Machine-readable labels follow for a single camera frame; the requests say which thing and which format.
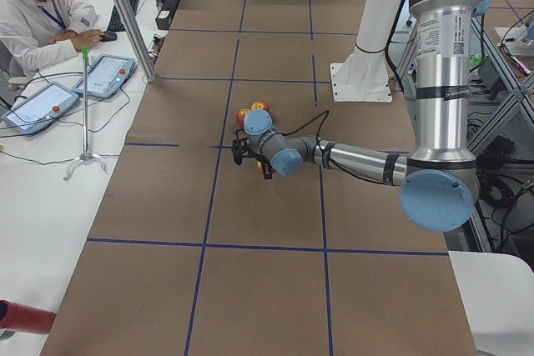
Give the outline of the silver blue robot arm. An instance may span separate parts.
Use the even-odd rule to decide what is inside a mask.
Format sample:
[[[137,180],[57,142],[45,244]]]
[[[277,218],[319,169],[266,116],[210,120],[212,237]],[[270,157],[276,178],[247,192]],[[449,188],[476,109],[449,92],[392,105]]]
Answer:
[[[416,19],[416,147],[401,156],[329,142],[292,138],[268,112],[244,117],[245,138],[234,160],[255,158],[266,173],[296,173],[303,163],[400,188],[400,205],[420,227],[447,232],[471,216],[479,193],[476,159],[466,146],[470,23],[489,0],[409,0]]]

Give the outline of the person's right hand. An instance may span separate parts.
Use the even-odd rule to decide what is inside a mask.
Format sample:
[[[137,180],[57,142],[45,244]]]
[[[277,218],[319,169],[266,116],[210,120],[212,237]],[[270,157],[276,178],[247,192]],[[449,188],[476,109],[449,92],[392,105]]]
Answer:
[[[83,47],[93,47],[101,42],[103,32],[97,29],[87,30],[82,33],[73,33],[71,35],[71,42],[77,51],[81,51]]]

